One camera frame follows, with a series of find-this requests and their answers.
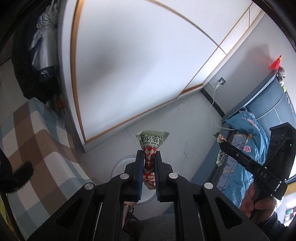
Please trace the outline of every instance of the blue headboard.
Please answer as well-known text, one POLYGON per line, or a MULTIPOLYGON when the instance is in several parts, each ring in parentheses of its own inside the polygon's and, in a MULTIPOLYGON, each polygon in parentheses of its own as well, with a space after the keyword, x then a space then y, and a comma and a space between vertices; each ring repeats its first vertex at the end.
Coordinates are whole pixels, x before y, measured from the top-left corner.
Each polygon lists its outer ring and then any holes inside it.
POLYGON ((230 110, 222 119, 235 115, 239 110, 246 110, 255 115, 258 123, 270 137, 270 127, 289 122, 296 128, 296 114, 288 92, 284 92, 272 71, 245 99, 230 110))

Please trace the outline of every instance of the hand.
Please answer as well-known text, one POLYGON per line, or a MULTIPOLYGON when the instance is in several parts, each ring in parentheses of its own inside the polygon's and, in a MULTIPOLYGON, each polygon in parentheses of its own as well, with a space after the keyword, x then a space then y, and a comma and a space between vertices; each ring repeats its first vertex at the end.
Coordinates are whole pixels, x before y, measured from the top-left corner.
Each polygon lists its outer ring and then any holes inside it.
POLYGON ((254 201, 252 200, 252 197, 254 195, 255 195, 255 184, 252 183, 249 186, 239 209, 248 218, 251 217, 251 212, 254 210, 254 208, 257 210, 262 210, 260 216, 258 217, 258 223, 265 222, 274 213, 274 210, 276 208, 276 200, 273 197, 268 197, 256 202, 254 205, 254 201))

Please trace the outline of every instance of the wall socket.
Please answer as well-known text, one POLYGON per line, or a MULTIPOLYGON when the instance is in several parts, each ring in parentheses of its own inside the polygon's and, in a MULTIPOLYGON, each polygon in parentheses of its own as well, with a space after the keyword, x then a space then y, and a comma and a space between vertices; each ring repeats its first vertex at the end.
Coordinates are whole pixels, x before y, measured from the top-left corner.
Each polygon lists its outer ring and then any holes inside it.
POLYGON ((218 89, 219 86, 224 85, 225 83, 226 81, 222 77, 218 81, 209 81, 210 86, 212 86, 215 90, 218 89))

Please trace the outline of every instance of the small triangular flag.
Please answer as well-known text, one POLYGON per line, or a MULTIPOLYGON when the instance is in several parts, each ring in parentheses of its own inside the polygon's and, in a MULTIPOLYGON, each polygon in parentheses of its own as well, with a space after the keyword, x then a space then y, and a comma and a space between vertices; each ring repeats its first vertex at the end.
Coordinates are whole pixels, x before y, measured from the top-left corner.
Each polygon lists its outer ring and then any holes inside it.
POLYGON ((281 57, 282 57, 282 55, 279 56, 279 57, 277 58, 277 60, 274 61, 274 62, 273 62, 268 68, 269 68, 269 69, 279 69, 279 66, 280 66, 280 64, 281 64, 281 57))

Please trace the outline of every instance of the blue quilt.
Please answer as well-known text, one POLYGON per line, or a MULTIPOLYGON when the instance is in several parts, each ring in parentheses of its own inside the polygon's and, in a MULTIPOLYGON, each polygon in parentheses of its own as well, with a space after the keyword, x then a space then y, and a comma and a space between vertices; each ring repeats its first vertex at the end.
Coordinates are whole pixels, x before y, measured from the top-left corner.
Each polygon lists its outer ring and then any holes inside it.
MULTIPOLYGON (((255 120, 254 115, 247 111, 241 111, 227 119, 226 122, 232 129, 237 130, 232 144, 262 165, 267 155, 269 138, 255 120)), ((247 172, 233 158, 228 157, 217 188, 239 207, 252 181, 251 173, 247 172)))

